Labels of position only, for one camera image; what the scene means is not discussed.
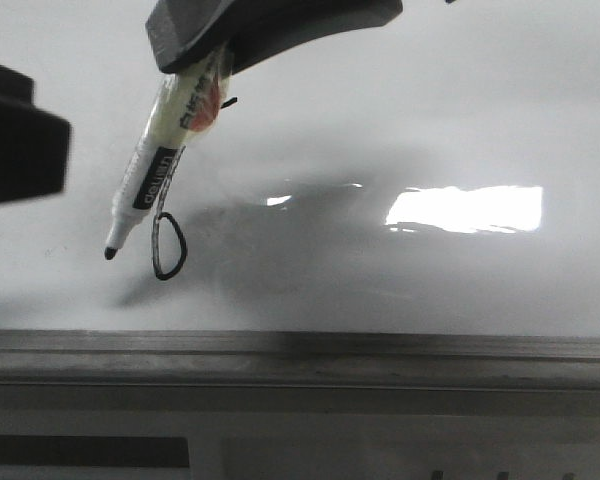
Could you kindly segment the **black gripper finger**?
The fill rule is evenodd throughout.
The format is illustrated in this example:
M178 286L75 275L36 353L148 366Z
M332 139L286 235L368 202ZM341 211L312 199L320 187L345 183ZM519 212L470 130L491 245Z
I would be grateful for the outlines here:
M324 37L382 27L402 12L400 1L268 1L266 11L241 26L229 41L232 72Z
M227 44L234 53L234 70L260 62L241 37L273 14L277 1L159 1L145 29L159 71L171 74L204 59Z

